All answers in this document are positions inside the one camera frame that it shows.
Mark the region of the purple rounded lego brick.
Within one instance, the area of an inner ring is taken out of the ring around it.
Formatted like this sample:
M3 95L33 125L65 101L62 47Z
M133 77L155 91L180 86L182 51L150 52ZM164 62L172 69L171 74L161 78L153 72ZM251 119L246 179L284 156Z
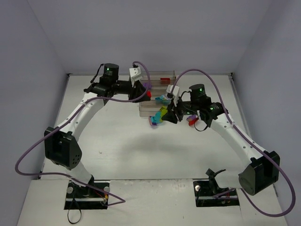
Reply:
M143 86L144 86L145 88L148 88L149 90L151 90L151 88L152 88L152 84L151 84L151 83L148 83L148 82L144 82L144 83L143 83Z

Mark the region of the red curved lego piece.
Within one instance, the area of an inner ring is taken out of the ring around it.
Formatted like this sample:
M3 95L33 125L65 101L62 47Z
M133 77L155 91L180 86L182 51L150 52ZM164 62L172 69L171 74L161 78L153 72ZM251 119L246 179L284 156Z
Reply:
M191 119L189 121L189 126L193 126L195 124L195 122L197 122L197 121L198 121L198 118Z

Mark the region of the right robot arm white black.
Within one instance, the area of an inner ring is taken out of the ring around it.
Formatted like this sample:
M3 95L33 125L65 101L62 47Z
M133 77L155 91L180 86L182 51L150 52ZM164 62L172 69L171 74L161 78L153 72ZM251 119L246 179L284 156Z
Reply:
M239 173L238 181L240 188L247 194L256 195L277 182L279 170L269 159L279 164L279 155L274 151L267 152L262 147L257 151L254 141L239 127L234 127L234 120L228 111L223 109L222 104L212 102L206 95L203 84L192 85L189 89L190 100L183 101L179 96L179 87L168 85L166 96L171 102L162 120L177 124L185 115L195 115L206 124L207 128L218 133L238 155L245 167L244 171Z

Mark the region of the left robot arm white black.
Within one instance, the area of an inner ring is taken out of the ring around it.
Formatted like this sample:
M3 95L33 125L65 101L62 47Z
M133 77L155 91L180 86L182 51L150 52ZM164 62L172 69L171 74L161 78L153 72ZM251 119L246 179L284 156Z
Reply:
M119 79L119 66L113 63L101 64L103 74L99 81L92 79L88 88L84 89L84 96L73 112L57 127L49 127L44 132L45 156L53 164L66 169L64 176L84 189L84 195L94 188L94 177L89 173L81 161L82 150L78 140L95 114L109 101L116 102L115 95L126 95L125 102L139 103L150 101L149 86L141 82L141 69L145 67L141 62L134 61L129 69L129 79Z

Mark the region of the blue lego brick center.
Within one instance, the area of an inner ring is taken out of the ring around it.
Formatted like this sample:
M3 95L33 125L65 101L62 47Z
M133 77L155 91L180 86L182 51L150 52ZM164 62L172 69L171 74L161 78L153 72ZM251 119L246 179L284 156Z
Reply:
M157 124L157 116L151 116L150 117L150 124L152 125L152 126L155 126L155 125L158 125Z

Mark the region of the clear bin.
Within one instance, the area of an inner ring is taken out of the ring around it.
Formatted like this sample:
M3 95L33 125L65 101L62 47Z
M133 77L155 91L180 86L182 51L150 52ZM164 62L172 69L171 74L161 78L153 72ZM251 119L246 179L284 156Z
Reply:
M161 107L167 106L161 102L157 102L156 100L140 102L139 103L139 116L140 117L149 117L154 116L156 112L158 112Z
M160 80L160 78L170 78L171 81L176 79L174 71L149 71L150 80Z
M161 95L166 96L166 92L164 91L159 91L159 92L151 92L151 98L147 97L147 95L145 94L141 99L138 100L138 102L144 102L144 101L151 101L151 100L155 100L156 97L160 97Z
M150 81L150 90L166 90L168 85L173 85L173 81L152 80Z

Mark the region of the purple butterfly lego piece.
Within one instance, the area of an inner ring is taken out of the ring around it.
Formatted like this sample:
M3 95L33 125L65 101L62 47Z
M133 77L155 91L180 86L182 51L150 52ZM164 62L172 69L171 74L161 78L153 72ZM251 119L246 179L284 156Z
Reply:
M153 116L149 116L148 120L149 120L149 124L152 128L157 126L157 121L155 120L155 118Z

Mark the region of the clear bin farthest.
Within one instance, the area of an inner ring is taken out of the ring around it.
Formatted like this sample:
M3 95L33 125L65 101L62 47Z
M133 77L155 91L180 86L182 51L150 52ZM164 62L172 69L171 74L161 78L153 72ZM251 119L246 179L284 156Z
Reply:
M170 78L171 81L176 79L174 71L149 71L150 80L160 80L160 78Z

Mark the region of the clear bin nearest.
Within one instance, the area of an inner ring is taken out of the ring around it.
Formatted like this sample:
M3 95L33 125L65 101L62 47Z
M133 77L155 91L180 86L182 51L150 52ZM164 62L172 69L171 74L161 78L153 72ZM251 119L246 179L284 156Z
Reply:
M154 116L156 112L158 112L161 107L167 106L161 102L157 102L156 100L140 102L139 103L139 116L140 117L149 117Z

